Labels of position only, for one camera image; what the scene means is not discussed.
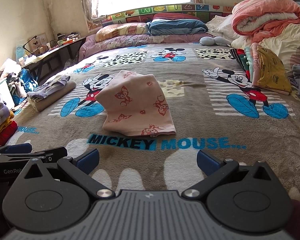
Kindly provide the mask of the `grey plush toy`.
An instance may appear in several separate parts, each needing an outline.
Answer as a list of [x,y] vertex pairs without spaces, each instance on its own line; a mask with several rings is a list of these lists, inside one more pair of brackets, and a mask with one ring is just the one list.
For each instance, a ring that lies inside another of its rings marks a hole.
[[203,46],[225,46],[229,47],[231,45],[231,41],[217,36],[217,37],[202,37],[199,43]]

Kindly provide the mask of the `orange floral pillow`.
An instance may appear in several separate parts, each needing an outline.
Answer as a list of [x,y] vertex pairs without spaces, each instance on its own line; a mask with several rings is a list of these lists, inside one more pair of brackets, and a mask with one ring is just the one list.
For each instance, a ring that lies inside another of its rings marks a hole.
[[127,35],[142,35],[147,33],[145,23],[111,24],[101,28],[95,35],[96,42],[102,42],[111,38]]

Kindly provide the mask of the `folded lavender garment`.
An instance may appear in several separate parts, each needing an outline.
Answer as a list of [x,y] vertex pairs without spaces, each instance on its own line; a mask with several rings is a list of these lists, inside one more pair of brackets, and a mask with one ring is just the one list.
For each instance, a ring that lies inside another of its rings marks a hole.
[[33,91],[27,92],[27,98],[31,101],[39,102],[53,93],[63,89],[69,80],[69,75],[58,75],[53,80],[47,81]]

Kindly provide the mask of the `striped red green clothes stack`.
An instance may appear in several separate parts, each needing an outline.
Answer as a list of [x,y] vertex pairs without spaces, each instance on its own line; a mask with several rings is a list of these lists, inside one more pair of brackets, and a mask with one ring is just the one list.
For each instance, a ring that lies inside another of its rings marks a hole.
[[243,49],[230,49],[231,56],[237,61],[240,67],[244,70],[249,81],[252,81],[252,75],[250,72],[250,64],[248,61],[248,56],[245,54]]

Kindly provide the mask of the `purple floral comforter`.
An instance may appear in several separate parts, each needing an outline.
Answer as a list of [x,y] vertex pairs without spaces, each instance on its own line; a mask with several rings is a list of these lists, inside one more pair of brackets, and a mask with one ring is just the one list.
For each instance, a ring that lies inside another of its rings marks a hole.
[[148,44],[161,43],[190,43],[199,42],[202,37],[215,37],[209,33],[199,33],[191,35],[158,35],[151,36],[148,34],[141,35],[123,35],[113,37],[100,42],[96,41],[96,34],[86,37],[84,44],[79,49],[78,60],[82,61],[96,53],[108,51],[117,48],[138,47]]

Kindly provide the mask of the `blue plastic bag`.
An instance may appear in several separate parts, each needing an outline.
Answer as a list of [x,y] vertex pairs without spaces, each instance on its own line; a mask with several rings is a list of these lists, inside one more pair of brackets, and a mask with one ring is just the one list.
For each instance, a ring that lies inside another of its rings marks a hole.
[[32,92],[38,87],[37,81],[32,77],[28,69],[23,68],[20,72],[20,78],[25,92]]

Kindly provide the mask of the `rolled pink white quilt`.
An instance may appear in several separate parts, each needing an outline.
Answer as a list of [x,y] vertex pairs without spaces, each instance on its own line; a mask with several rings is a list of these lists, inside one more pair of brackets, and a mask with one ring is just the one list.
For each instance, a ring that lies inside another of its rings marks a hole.
[[232,29],[253,43],[280,35],[289,24],[300,24],[300,5],[293,0],[244,0],[232,10]]

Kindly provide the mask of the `folded beige towel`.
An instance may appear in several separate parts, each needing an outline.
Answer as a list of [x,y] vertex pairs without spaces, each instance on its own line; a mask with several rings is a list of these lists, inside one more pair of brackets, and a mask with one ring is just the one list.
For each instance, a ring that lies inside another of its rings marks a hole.
[[62,89],[52,93],[47,98],[44,98],[38,102],[35,102],[34,100],[31,100],[30,97],[27,97],[28,102],[30,105],[34,108],[35,111],[41,112],[53,103],[55,103],[57,100],[65,96],[66,94],[70,93],[72,90],[76,88],[75,81],[69,81]]

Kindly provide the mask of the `black desk lamp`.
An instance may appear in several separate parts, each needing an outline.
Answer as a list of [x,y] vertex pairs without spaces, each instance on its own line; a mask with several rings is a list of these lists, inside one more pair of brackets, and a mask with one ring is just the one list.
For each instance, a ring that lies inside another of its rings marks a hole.
[[25,44],[23,44],[22,48],[29,54],[33,54],[35,51],[38,50],[36,42],[37,42],[37,35],[35,35],[31,39],[29,39]]

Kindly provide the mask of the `pink fox print garment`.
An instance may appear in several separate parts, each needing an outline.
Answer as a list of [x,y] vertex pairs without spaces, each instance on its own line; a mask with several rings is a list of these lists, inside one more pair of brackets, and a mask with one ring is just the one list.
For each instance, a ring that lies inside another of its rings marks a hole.
[[175,134],[166,97],[152,74],[121,70],[96,96],[106,113],[106,131],[128,137]]

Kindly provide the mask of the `cream quilt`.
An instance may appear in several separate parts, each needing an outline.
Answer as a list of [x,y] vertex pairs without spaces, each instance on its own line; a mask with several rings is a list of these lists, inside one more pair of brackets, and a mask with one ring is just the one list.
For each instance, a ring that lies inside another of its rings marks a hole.
[[[231,20],[231,15],[215,16],[206,23],[208,33],[231,41],[233,48],[243,49],[252,45],[251,37],[234,32]],[[279,36],[265,38],[259,44],[274,52],[283,62],[288,77],[293,76],[292,66],[300,64],[300,24],[289,24]]]

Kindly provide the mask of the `colourful alphabet headboard mat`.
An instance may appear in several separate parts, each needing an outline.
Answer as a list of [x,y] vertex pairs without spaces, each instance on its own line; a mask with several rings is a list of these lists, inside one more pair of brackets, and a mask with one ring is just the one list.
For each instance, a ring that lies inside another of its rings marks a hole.
[[233,6],[224,6],[204,3],[183,3],[168,4],[130,9],[117,12],[111,15],[102,16],[98,21],[87,21],[89,31],[114,25],[126,23],[147,23],[151,22],[156,14],[185,14],[191,15],[206,23],[217,16],[228,16],[232,13]]

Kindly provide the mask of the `Mickey Mouse plush blanket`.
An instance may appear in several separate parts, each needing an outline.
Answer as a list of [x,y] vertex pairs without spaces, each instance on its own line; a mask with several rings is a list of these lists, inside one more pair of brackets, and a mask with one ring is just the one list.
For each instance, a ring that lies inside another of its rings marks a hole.
[[241,164],[266,161],[290,198],[300,231],[300,101],[252,87],[228,49],[156,44],[103,51],[62,71],[75,89],[15,116],[9,144],[34,151],[98,149],[94,179],[114,191],[184,191],[204,178],[203,150]]

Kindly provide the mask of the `yellow printed folded garment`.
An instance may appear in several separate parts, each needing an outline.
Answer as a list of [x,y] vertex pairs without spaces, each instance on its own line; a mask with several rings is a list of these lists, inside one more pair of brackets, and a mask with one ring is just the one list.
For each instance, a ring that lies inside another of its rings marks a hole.
[[251,48],[253,53],[252,84],[258,88],[289,95],[292,91],[291,84],[278,56],[257,43],[253,43]]

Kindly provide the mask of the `dark cluttered desk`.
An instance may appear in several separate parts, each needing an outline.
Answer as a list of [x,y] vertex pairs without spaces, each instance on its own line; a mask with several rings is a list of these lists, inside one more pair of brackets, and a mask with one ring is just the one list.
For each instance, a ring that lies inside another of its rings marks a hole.
[[86,37],[81,37],[74,42],[57,47],[21,68],[27,69],[37,83],[42,85],[48,78],[63,70],[67,61],[78,60],[79,50],[85,41]]

